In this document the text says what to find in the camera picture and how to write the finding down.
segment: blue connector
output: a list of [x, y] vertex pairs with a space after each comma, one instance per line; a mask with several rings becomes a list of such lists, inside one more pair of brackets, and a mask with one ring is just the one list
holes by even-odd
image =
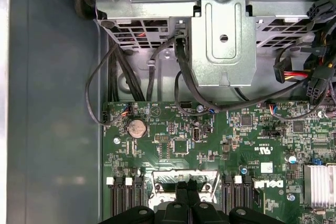
[[313, 158], [311, 162], [313, 165], [323, 165], [323, 162], [319, 158]]

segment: red wire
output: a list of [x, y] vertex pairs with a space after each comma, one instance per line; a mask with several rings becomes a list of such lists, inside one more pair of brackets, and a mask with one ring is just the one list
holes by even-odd
[[308, 77], [308, 74], [306, 73], [293, 73], [293, 72], [285, 72], [285, 76], [302, 76], [302, 77]]

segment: green circuit board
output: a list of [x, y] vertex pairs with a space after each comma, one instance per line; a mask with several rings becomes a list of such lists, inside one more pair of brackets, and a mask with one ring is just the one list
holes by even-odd
[[[173, 102], [106, 103], [105, 120], [120, 114], [127, 106], [130, 113], [103, 131], [104, 219], [134, 204], [131, 203], [134, 198], [138, 204], [148, 205], [156, 186], [154, 180], [169, 184], [197, 177], [200, 191], [202, 183], [208, 180], [215, 203], [225, 212], [239, 203], [285, 223], [335, 222], [334, 208], [323, 212], [307, 207], [303, 182], [305, 164], [312, 164], [312, 160], [324, 164], [336, 162], [336, 119], [323, 116], [331, 108], [329, 105], [304, 120], [282, 122], [271, 115], [265, 103], [200, 117], [181, 114]], [[189, 111], [195, 112], [197, 106], [197, 103], [183, 103]], [[274, 106], [277, 114], [285, 117], [310, 110], [308, 103], [299, 101], [278, 102]], [[131, 127], [134, 120], [140, 123], [137, 127]], [[296, 162], [290, 163], [289, 158], [293, 157]], [[203, 176], [203, 171], [213, 171], [213, 175]], [[218, 174], [220, 181], [215, 186]], [[125, 191], [126, 187], [120, 186], [113, 191], [118, 178], [125, 180], [125, 177], [142, 179], [133, 199], [130, 194], [134, 190]], [[249, 194], [240, 197], [233, 193], [241, 178], [243, 182], [252, 178], [253, 182]], [[256, 188], [255, 181], [263, 185]], [[226, 195], [230, 183], [233, 190], [229, 196], [236, 199]]]

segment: aluminum heatsink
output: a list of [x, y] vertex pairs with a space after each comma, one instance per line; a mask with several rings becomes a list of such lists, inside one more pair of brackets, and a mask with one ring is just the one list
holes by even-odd
[[312, 208], [336, 206], [336, 165], [306, 165], [304, 171], [304, 201]]

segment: motherboard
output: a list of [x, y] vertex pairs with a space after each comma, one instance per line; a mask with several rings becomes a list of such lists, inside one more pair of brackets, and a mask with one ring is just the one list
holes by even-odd
[[[204, 111], [183, 102], [189, 112]], [[186, 116], [173, 102], [106, 103], [103, 217], [174, 201], [175, 183], [197, 181], [199, 197], [228, 214], [253, 208], [285, 223], [336, 223], [336, 118], [330, 105], [300, 121], [307, 102], [261, 103]]]

